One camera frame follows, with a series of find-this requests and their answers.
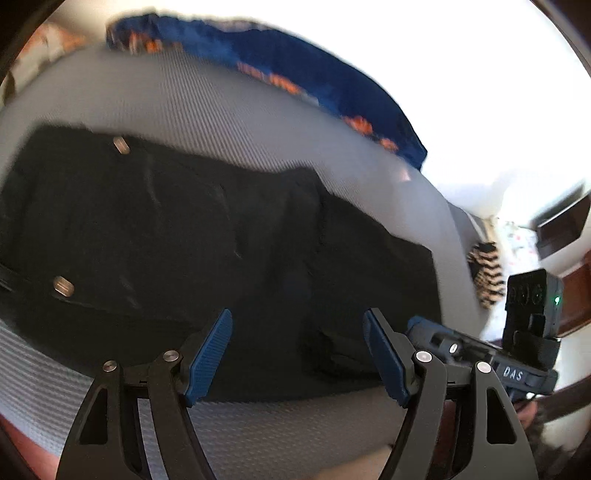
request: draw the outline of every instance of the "black garment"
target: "black garment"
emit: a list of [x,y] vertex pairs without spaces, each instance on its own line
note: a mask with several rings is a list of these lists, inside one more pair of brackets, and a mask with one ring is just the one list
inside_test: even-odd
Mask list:
[[[362,313],[441,321],[429,250],[329,194],[313,170],[246,170],[126,137],[41,127],[0,194],[2,318],[88,375],[152,361],[224,307],[208,398],[279,400],[379,384]],[[56,293],[53,280],[72,282]]]

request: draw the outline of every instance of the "ribbed fabric surface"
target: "ribbed fabric surface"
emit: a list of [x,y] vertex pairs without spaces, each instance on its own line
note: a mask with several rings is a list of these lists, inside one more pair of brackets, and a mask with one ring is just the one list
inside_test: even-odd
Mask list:
[[[41,121],[139,135],[254,169],[312,166],[331,192],[432,251],[445,325],[476,336],[484,327],[441,194],[396,156],[279,89],[183,53],[79,51],[0,112],[2,175]],[[59,454],[89,385],[0,323],[0,413],[33,441]],[[304,478],[393,442],[404,411],[379,388],[281,404],[198,403],[190,415],[220,480],[264,480]],[[144,406],[152,477],[160,480],[150,421]]]

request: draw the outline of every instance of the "person's skin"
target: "person's skin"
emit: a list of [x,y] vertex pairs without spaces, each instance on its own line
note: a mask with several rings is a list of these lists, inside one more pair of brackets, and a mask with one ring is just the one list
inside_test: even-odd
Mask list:
[[[535,401],[519,403],[515,405],[515,408],[518,410],[517,417],[519,421],[523,428],[527,429],[534,421],[535,414],[538,411],[538,404]],[[453,402],[448,403],[443,412],[440,434],[433,456],[435,462],[445,461],[445,458],[447,458],[450,443],[453,441],[454,415]],[[39,447],[2,416],[0,416],[0,423],[27,465],[39,479],[55,480],[57,465],[60,461],[59,457]],[[390,447],[384,446],[380,450],[352,462],[323,470],[309,480],[376,480],[388,460],[390,451]]]

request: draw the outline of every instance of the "black camera device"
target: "black camera device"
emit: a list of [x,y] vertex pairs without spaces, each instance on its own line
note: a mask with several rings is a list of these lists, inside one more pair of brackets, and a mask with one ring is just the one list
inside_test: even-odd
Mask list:
[[544,269],[510,276],[502,348],[421,317],[408,322],[406,334],[415,348],[447,364],[490,364],[512,401],[528,393],[547,395],[558,380],[553,367],[560,347],[556,334],[562,293],[562,281]]

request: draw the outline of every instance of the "blue gripper pad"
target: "blue gripper pad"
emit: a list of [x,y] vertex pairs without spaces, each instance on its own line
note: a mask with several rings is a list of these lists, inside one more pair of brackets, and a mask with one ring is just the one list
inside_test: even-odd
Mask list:
[[379,376],[384,382],[386,392],[401,407],[406,408],[411,394],[405,385],[402,361],[390,345],[378,319],[370,310],[365,312],[363,316],[363,337],[374,359]]
[[225,309],[213,325],[203,346],[189,368],[189,387],[185,393],[187,405],[193,405],[207,395],[213,376],[232,336],[232,314]]

